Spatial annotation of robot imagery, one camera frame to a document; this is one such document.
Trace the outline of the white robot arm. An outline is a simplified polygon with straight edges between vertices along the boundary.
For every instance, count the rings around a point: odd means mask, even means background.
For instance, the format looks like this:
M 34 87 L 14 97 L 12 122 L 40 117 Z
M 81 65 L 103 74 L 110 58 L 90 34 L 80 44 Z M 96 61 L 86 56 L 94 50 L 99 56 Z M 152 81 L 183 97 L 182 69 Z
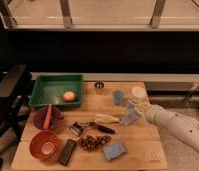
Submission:
M 139 103 L 135 110 L 150 124 L 167 129 L 174 137 L 199 153 L 199 122 L 159 105 Z

